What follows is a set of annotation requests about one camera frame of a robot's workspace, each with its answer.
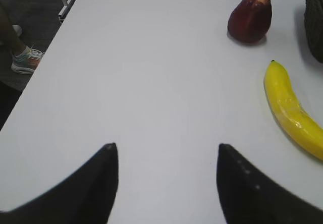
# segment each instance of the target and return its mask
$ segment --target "floor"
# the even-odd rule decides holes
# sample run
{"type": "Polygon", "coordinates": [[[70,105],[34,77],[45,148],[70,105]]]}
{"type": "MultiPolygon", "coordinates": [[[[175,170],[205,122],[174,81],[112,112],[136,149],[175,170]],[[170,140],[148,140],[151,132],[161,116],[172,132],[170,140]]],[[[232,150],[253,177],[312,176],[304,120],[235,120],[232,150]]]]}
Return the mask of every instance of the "floor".
{"type": "MultiPolygon", "coordinates": [[[[0,0],[13,24],[23,29],[22,41],[29,47],[46,51],[60,27],[58,13],[61,0],[0,0]]],[[[11,55],[0,47],[0,80],[22,91],[31,76],[16,74],[11,70],[11,55]]]]}

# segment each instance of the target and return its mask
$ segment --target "table surface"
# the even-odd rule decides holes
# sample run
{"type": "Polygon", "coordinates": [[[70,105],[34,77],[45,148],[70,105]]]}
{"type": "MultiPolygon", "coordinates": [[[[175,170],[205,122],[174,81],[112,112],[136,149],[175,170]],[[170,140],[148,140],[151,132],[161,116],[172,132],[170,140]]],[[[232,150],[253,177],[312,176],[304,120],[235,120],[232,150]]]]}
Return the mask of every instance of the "table surface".
{"type": "Polygon", "coordinates": [[[275,59],[323,126],[305,0],[272,0],[257,46],[227,36],[240,1],[77,0],[0,133],[0,209],[44,193],[110,142],[120,162],[111,224],[225,223],[221,142],[323,208],[323,165],[284,135],[263,88],[275,59]]]}

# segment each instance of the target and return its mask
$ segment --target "apple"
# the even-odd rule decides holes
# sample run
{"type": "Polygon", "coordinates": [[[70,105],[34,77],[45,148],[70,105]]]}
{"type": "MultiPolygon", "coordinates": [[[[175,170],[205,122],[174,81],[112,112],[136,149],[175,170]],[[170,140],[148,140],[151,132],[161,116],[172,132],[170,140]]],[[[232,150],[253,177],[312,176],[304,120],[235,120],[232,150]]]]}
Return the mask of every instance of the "apple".
{"type": "Polygon", "coordinates": [[[254,43],[265,36],[271,22],[271,0],[242,0],[231,13],[228,32],[240,42],[254,43]]]}

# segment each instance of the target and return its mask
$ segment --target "sneaker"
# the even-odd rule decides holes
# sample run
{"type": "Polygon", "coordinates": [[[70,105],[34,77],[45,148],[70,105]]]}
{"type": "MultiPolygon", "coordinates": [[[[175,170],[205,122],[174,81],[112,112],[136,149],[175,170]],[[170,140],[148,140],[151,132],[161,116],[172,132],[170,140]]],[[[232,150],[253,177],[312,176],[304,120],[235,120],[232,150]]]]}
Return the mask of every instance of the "sneaker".
{"type": "Polygon", "coordinates": [[[33,74],[43,55],[44,53],[39,50],[26,47],[19,56],[12,54],[11,69],[18,74],[33,74]]]}
{"type": "Polygon", "coordinates": [[[13,29],[15,30],[15,32],[17,33],[17,36],[18,36],[18,37],[20,37],[20,36],[21,36],[21,34],[22,34],[22,29],[21,29],[21,27],[20,27],[20,26],[18,26],[18,25],[13,25],[12,27],[13,27],[13,29]]]}

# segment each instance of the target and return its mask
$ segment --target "yellow banana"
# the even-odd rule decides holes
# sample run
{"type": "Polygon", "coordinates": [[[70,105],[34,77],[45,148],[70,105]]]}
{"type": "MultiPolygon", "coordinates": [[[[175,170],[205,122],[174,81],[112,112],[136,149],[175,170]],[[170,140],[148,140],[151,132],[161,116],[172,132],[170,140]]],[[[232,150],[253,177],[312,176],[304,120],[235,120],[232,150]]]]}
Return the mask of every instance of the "yellow banana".
{"type": "Polygon", "coordinates": [[[269,105],[281,127],[306,151],[323,160],[323,130],[304,111],[286,69],[274,60],[267,68],[264,86],[269,105]]]}

